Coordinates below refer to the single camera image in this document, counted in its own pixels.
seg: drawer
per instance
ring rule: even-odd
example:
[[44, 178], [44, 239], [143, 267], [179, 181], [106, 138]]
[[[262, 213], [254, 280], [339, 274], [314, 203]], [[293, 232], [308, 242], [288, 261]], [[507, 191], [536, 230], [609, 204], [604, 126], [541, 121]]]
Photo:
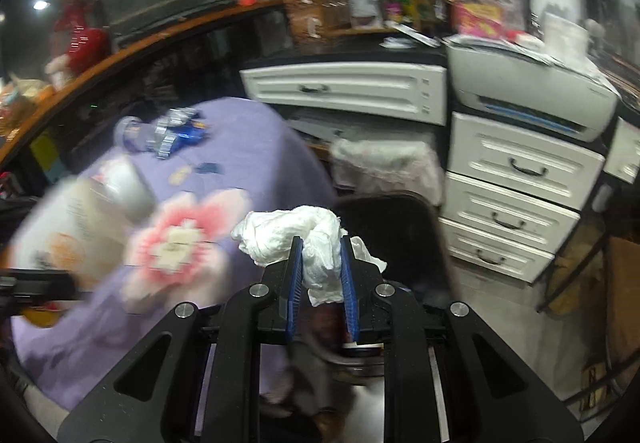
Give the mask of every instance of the drawer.
[[322, 41], [322, 17], [320, 8], [309, 6], [306, 9], [289, 13], [289, 29], [296, 44], [308, 44]]
[[446, 69], [396, 62], [318, 62], [241, 71], [247, 94], [280, 105], [445, 123]]
[[604, 171], [627, 183], [633, 183], [640, 167], [640, 129], [618, 118], [616, 133]]
[[580, 215], [556, 204], [447, 173], [446, 219], [532, 248], [556, 253]]
[[577, 145], [489, 119], [453, 113], [449, 170], [575, 210], [604, 158]]
[[554, 259], [546, 251], [440, 219], [452, 257], [493, 269], [516, 279], [533, 282]]

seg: pink flower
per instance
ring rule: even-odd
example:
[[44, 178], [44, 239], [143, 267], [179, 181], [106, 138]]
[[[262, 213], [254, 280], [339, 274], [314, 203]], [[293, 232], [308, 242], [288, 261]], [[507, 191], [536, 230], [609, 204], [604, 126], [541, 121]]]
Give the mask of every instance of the pink flower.
[[205, 307], [228, 298], [228, 257], [215, 241], [229, 235], [249, 203], [238, 188], [214, 192], [202, 203], [190, 192], [162, 203], [151, 227], [127, 244], [125, 264], [136, 268], [122, 288], [126, 309], [139, 312], [159, 297], [169, 308], [182, 301]]

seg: printer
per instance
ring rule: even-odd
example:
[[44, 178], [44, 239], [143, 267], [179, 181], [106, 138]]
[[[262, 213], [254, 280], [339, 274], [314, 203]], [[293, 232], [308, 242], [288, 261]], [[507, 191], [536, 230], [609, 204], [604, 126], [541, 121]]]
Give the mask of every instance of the printer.
[[447, 53], [456, 95], [471, 108], [585, 142], [595, 140], [615, 112], [618, 92], [588, 60], [590, 75], [506, 44], [448, 42]]

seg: white plastic bag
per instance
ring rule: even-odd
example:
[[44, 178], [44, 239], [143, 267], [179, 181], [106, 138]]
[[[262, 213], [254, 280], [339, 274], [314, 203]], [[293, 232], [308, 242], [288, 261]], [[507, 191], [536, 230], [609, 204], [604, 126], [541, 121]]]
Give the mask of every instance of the white plastic bag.
[[331, 146], [335, 183], [356, 192], [410, 190], [431, 204], [442, 203], [444, 172], [422, 141], [339, 139]]

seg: wooden shelf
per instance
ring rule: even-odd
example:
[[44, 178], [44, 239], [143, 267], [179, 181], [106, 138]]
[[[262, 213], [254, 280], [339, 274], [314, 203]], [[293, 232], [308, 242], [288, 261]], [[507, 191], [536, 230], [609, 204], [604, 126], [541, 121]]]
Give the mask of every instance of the wooden shelf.
[[[46, 126], [46, 121], [48, 121], [53, 113], [65, 105], [68, 105], [85, 90], [94, 87], [108, 76], [113, 76], [118, 73], [124, 65], [129, 65], [125, 60], [130, 60], [132, 57], [144, 54], [144, 51], [147, 49], [162, 47], [162, 42], [168, 42], [170, 39], [179, 39], [183, 34], [190, 36], [193, 32], [197, 32], [199, 28], [206, 27], [215, 21], [240, 18], [245, 15], [251, 16], [252, 14], [259, 14], [270, 8], [281, 7], [283, 4], [283, 0], [263, 0], [252, 6], [232, 6], [213, 11], [171, 26], [137, 42], [133, 42], [133, 44], [118, 51], [116, 54], [105, 58], [100, 63], [87, 69], [62, 90], [44, 98], [38, 104], [34, 113], [22, 122], [19, 127], [12, 130], [11, 134], [7, 136], [4, 145], [0, 148], [0, 168], [11, 160], [20, 147], [27, 144], [36, 134], [40, 133]], [[43, 89], [43, 91], [50, 90], [50, 86]]]
[[329, 38], [345, 37], [350, 35], [369, 35], [372, 33], [399, 33], [393, 28], [348, 28], [348, 29], [331, 29], [324, 34]]
[[329, 149], [326, 146], [317, 145], [315, 143], [307, 143], [306, 146], [313, 151], [320, 161], [331, 161], [331, 152], [329, 152]]

